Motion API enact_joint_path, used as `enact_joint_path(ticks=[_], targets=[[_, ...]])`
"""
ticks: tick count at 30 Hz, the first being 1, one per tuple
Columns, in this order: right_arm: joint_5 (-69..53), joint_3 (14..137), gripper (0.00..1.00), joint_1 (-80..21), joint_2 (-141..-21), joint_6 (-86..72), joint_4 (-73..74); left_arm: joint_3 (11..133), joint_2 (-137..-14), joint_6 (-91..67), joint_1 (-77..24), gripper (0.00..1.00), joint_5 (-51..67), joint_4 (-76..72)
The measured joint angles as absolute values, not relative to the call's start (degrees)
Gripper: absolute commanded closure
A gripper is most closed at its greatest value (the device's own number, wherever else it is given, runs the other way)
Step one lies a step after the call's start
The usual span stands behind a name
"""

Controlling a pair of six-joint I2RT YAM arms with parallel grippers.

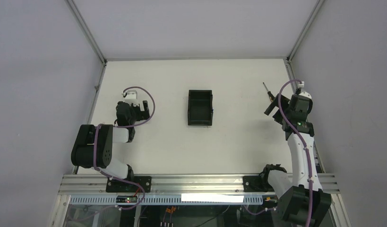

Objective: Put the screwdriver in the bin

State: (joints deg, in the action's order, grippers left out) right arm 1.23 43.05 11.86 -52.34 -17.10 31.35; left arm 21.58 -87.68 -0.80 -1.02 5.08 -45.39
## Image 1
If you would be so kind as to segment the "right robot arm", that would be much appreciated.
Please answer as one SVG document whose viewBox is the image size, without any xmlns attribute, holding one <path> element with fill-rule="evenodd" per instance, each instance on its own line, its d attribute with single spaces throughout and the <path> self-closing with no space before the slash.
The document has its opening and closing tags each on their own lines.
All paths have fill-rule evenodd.
<svg viewBox="0 0 387 227">
<path fill-rule="evenodd" d="M 281 124 L 292 160 L 292 177 L 280 164 L 267 164 L 259 174 L 260 190 L 274 191 L 276 211 L 283 221 L 303 227 L 318 227 L 332 203 L 330 194 L 323 191 L 314 159 L 314 128 L 307 120 L 313 101 L 306 92 L 287 98 L 278 94 L 265 110 Z"/>
</svg>

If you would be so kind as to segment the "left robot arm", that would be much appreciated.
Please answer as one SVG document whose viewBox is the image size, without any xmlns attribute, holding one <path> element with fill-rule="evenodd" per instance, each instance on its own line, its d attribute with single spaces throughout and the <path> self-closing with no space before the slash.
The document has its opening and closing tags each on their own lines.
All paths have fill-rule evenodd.
<svg viewBox="0 0 387 227">
<path fill-rule="evenodd" d="M 139 104 L 119 101 L 116 106 L 114 125 L 82 124 L 79 128 L 72 152 L 71 162 L 82 168 L 92 168 L 109 177 L 134 181 L 134 172 L 130 165 L 113 157 L 114 143 L 131 143 L 135 137 L 134 125 L 150 117 L 148 102 Z"/>
</svg>

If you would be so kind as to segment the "black handled screwdriver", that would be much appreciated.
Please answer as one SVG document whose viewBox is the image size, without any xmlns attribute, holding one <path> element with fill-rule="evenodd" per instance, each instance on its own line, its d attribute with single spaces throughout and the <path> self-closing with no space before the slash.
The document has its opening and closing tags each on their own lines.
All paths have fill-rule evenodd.
<svg viewBox="0 0 387 227">
<path fill-rule="evenodd" d="M 268 97 L 269 97 L 269 99 L 270 99 L 270 102 L 273 102 L 273 100 L 274 100 L 274 95 L 272 94 L 272 92 L 268 89 L 268 87 L 266 86 L 266 84 L 265 84 L 265 82 L 263 82 L 263 86 L 264 86 L 264 88 L 265 88 L 265 90 L 266 90 L 266 92 L 267 92 L 267 95 L 268 95 Z"/>
</svg>

